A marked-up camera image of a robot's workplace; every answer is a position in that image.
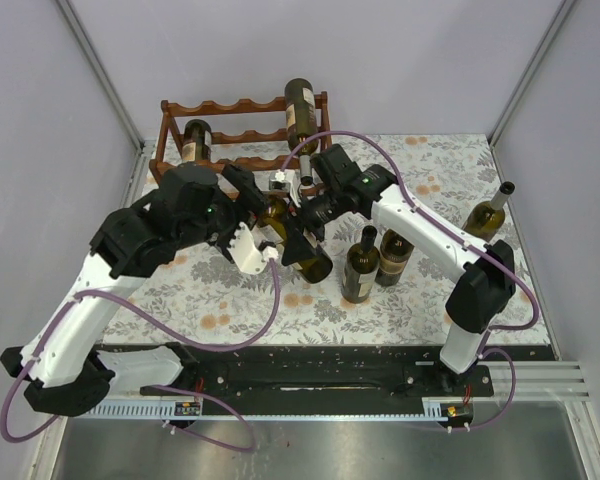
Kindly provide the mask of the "green wine bottle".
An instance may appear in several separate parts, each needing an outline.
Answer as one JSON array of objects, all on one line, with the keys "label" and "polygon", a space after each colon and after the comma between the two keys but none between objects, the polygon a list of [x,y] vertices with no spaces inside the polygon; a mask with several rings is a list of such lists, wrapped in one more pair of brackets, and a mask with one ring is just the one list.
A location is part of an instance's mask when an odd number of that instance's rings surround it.
[{"label": "green wine bottle", "polygon": [[211,160],[212,130],[207,122],[193,119],[186,123],[181,160],[201,163]]}]

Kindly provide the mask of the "brown wooden wine rack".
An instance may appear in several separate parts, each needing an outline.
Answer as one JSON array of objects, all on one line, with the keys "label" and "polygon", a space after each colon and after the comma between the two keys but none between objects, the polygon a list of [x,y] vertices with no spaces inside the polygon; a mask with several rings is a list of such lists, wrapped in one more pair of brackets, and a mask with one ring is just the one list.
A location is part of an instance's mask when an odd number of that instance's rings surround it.
[{"label": "brown wooden wine rack", "polygon": [[[175,143],[178,154],[182,153],[184,146],[183,134],[180,132],[177,124],[178,118],[202,119],[208,116],[227,116],[227,115],[251,115],[265,114],[271,112],[284,112],[286,108],[283,96],[274,98],[268,103],[258,103],[252,99],[239,99],[233,105],[221,105],[212,100],[203,101],[196,107],[185,107],[177,102],[169,100],[161,101],[162,120],[159,130],[159,136],[156,143],[155,158],[148,163],[157,185],[161,183],[163,175],[174,168],[174,165],[164,160],[168,137],[171,137]],[[241,145],[247,143],[263,143],[286,140],[286,128],[280,128],[271,133],[261,133],[257,130],[245,130],[238,135],[230,135],[223,132],[212,133],[212,145]],[[238,157],[235,160],[219,159],[213,163],[211,160],[201,162],[202,166],[207,166],[216,173],[221,173],[226,164],[235,164],[243,166],[253,172],[275,171],[283,163],[285,156],[278,156],[272,160],[266,160],[261,157]]]}]

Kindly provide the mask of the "wine bottle brown label back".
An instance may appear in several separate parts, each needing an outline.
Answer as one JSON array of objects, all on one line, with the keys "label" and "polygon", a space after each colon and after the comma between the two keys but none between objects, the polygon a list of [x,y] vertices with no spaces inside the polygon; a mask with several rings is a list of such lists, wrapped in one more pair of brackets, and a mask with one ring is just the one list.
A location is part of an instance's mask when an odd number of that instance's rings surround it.
[{"label": "wine bottle brown label back", "polygon": [[[318,133],[316,104],[311,83],[304,78],[290,80],[284,88],[287,142],[294,150],[308,137]],[[318,148],[318,142],[306,143],[296,152],[299,158],[300,182],[303,186],[313,184],[310,163],[311,155]]]}]

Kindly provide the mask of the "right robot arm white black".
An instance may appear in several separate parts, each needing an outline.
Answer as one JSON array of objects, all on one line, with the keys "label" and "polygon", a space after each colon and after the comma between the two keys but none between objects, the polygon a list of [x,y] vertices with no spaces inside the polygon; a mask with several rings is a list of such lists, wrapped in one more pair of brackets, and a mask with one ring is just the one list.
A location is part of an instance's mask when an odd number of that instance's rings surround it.
[{"label": "right robot arm white black", "polygon": [[492,319],[513,297],[516,287],[514,253],[504,241],[490,245],[453,225],[413,196],[399,178],[373,164],[361,169],[341,145],[335,144],[311,159],[323,183],[317,196],[302,200],[296,175],[273,173],[269,185],[288,193],[301,224],[315,236],[327,223],[345,213],[358,213],[377,226],[390,229],[433,260],[454,288],[445,304],[452,320],[435,371],[437,388],[449,396],[460,394],[471,382]]}]

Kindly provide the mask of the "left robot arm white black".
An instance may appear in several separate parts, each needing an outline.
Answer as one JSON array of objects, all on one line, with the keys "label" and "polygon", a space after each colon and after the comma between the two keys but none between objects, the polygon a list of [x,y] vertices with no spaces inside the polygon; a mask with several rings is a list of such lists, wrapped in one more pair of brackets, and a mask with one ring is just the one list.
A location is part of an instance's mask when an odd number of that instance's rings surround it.
[{"label": "left robot arm white black", "polygon": [[112,394],[148,393],[165,385],[176,395],[197,382],[184,340],[150,350],[113,353],[94,344],[128,299],[176,254],[206,243],[245,274],[261,273],[267,247],[250,232],[267,199],[254,174],[227,165],[220,174],[186,162],[168,170],[159,186],[127,208],[110,213],[90,242],[66,306],[36,339],[10,347],[1,362],[22,374],[24,397],[39,413],[76,417]]}]

